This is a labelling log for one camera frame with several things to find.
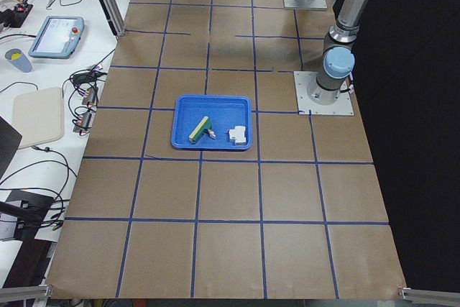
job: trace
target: green and yellow object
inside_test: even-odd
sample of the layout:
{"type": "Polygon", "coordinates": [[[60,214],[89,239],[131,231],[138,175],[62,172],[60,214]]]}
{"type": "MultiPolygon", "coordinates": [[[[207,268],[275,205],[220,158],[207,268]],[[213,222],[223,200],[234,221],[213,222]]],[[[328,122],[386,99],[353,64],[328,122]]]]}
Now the green and yellow object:
{"type": "Polygon", "coordinates": [[[198,140],[200,140],[204,132],[208,132],[209,137],[211,137],[212,139],[216,138],[216,134],[213,131],[213,123],[209,119],[209,116],[205,116],[202,118],[200,123],[195,127],[192,133],[190,133],[190,136],[188,136],[188,140],[195,144],[198,140]]]}

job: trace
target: metal bracket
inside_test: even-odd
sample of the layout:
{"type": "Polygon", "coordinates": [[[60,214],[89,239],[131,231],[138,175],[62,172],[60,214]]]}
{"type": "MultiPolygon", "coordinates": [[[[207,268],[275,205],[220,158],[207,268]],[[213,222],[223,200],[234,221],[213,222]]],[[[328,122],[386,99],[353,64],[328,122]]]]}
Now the metal bracket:
{"type": "Polygon", "coordinates": [[[326,0],[284,0],[287,9],[305,9],[311,11],[327,11],[326,0]]]}
{"type": "Polygon", "coordinates": [[[35,287],[2,288],[0,302],[28,300],[30,298],[48,298],[51,296],[52,286],[47,284],[35,287]]]}
{"type": "MultiPolygon", "coordinates": [[[[307,86],[311,80],[316,78],[317,72],[295,71],[295,92],[297,93],[297,105],[299,114],[309,115],[354,115],[349,93],[341,93],[334,104],[323,106],[312,101],[307,95],[307,86]]],[[[346,82],[341,87],[347,89],[346,82]]]]}
{"type": "Polygon", "coordinates": [[[445,293],[442,291],[415,290],[399,288],[399,294],[404,300],[413,303],[432,303],[443,306],[460,306],[460,293],[445,293]]]}

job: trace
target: white plastic part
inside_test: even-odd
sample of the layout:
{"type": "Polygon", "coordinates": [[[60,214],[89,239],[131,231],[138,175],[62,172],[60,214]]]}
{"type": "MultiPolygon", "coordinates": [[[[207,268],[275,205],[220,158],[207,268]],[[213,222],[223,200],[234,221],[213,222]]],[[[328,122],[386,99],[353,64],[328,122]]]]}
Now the white plastic part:
{"type": "Polygon", "coordinates": [[[234,142],[235,145],[244,145],[246,144],[246,127],[245,126],[235,126],[234,129],[229,130],[229,138],[231,142],[234,142]]]}

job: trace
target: black wall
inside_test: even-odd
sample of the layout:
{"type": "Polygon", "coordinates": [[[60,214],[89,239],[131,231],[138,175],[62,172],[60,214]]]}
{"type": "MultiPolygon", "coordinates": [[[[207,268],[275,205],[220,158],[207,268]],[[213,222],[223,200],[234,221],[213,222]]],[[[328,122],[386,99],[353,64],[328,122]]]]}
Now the black wall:
{"type": "Polygon", "coordinates": [[[353,51],[407,286],[460,293],[460,0],[371,0],[353,51]]]}

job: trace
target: tablet device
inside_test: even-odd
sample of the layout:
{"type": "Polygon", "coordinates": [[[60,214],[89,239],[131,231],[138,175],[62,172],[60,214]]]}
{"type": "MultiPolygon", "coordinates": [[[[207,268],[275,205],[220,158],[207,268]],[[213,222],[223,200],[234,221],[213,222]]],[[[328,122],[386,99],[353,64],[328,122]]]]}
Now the tablet device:
{"type": "Polygon", "coordinates": [[[48,16],[29,50],[34,58],[69,58],[85,29],[82,17],[48,16]]]}

